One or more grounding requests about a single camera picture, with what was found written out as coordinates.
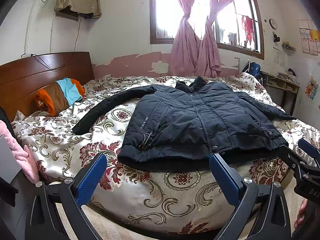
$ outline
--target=curtain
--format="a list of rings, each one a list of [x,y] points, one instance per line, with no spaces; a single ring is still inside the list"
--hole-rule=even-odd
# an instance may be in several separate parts
[[[220,73],[220,56],[212,24],[218,13],[232,1],[210,0],[210,13],[205,22],[203,39],[200,41],[187,21],[194,0],[179,0],[185,15],[180,22],[180,28],[172,46],[169,74],[214,77]]]
[[[190,26],[191,7],[195,0],[178,0],[183,9],[184,16],[174,38],[171,57],[169,61],[169,75],[191,76],[195,71],[199,55],[200,40]]]

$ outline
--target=wooden headboard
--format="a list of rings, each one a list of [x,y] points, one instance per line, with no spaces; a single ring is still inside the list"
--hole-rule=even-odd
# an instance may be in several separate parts
[[[55,71],[49,70],[46,64]],[[29,116],[39,110],[35,93],[65,77],[76,79],[82,85],[94,79],[89,52],[45,54],[1,65],[0,106],[11,122],[17,110]]]

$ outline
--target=hand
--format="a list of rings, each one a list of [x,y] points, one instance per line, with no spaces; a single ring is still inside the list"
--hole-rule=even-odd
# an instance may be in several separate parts
[[[296,229],[299,225],[301,225],[304,221],[304,212],[306,211],[306,208],[307,208],[307,199],[304,199],[301,203],[301,206],[299,208],[299,211],[298,211],[298,215],[297,215],[297,220],[294,222],[294,229]]]

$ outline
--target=wooden desk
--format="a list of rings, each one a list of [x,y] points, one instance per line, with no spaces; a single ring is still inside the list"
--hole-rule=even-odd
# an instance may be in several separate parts
[[[260,71],[260,74],[261,74],[261,77],[263,80],[263,86],[265,87],[265,89],[267,89],[268,87],[272,87],[275,89],[283,90],[283,96],[282,96],[282,101],[281,101],[281,105],[280,105],[282,108],[284,107],[284,104],[285,104],[285,101],[287,98],[287,93],[289,92],[289,93],[294,94],[294,98],[293,98],[293,102],[292,102],[292,106],[291,106],[291,110],[290,110],[290,115],[292,115],[293,111],[294,111],[294,107],[296,105],[297,96],[298,96],[300,87],[291,81],[288,81],[288,80],[283,79],[281,77],[271,75],[271,74],[263,72],[263,71]],[[276,84],[268,83],[269,80],[276,82]]]

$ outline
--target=floral bedspread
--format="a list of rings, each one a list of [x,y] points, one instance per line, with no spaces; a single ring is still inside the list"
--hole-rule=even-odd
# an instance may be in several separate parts
[[[52,182],[73,177],[98,152],[108,159],[108,166],[93,196],[92,203],[107,217],[158,232],[189,234],[223,226],[233,211],[210,171],[145,172],[120,163],[125,130],[138,103],[133,99],[101,116],[91,131],[82,136],[72,133],[72,127],[96,104],[115,93],[133,86],[153,83],[175,86],[177,80],[186,84],[194,78],[149,78],[105,76],[86,85],[85,97],[57,117],[34,113],[25,118],[18,113],[12,127],[23,144],[33,151],[38,168]],[[234,91],[244,91],[260,102],[274,104],[257,80],[247,74],[228,78],[208,78],[228,84]],[[319,148],[320,132],[299,120],[275,121],[274,125],[288,141],[289,147],[313,165],[313,159],[298,148],[300,138],[306,138]],[[234,168],[243,177],[257,183],[282,181],[288,167],[278,158],[258,159],[239,163]]]

